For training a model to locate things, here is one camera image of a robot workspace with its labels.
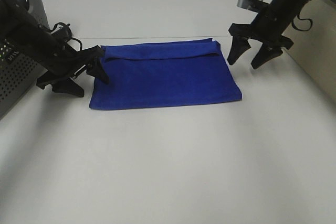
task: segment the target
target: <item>ventilation grille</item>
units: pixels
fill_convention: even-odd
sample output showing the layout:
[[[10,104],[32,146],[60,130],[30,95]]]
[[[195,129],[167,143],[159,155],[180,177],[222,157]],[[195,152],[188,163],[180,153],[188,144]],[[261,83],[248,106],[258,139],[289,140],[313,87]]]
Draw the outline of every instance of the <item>ventilation grille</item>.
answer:
[[[40,15],[35,14],[35,13],[32,13],[32,16],[37,20],[37,22],[38,22],[39,24],[43,24],[43,23],[44,23],[44,22],[43,22],[43,18],[42,18]]]
[[[11,50],[12,48],[10,46],[0,43],[0,66],[5,63],[5,58]]]
[[[0,69],[0,103],[27,78],[36,66],[37,63],[29,57],[19,55],[11,65]]]

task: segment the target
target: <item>white table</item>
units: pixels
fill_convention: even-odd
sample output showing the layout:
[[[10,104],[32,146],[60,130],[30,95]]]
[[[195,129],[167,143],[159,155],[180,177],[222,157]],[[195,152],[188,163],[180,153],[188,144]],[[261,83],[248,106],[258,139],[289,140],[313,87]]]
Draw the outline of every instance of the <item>white table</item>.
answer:
[[[83,42],[196,39],[173,28]],[[240,102],[94,111],[89,76],[83,99],[32,87],[0,123],[0,223],[335,223],[336,108],[287,54],[251,70],[257,49],[230,67]]]

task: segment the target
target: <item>white surface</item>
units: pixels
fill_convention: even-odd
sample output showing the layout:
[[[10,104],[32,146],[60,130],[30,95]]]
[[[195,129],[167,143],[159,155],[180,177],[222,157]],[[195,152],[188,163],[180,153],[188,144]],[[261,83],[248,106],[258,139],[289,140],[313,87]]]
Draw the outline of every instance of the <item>white surface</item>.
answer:
[[[33,87],[0,124],[0,223],[334,224],[336,109],[287,54],[251,70],[256,50],[234,103],[94,111],[89,76],[83,99]]]
[[[254,13],[237,0],[43,0],[51,25],[71,23],[79,38],[225,36]]]

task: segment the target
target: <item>folded cloth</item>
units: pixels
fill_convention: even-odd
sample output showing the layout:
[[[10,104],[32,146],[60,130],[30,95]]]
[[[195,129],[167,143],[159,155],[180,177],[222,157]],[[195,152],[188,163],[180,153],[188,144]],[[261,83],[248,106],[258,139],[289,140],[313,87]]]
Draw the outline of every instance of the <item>folded cloth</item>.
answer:
[[[242,99],[220,44],[212,39],[103,49],[102,65],[110,84],[95,79],[92,109],[201,105]]]

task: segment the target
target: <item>blue towel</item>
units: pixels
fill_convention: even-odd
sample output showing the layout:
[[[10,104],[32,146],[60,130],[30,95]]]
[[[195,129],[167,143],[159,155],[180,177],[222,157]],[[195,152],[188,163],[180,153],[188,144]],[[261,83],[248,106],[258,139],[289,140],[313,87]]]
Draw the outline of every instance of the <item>blue towel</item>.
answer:
[[[220,44],[197,41],[104,46],[106,85],[95,79],[90,108],[119,110],[242,99]]]

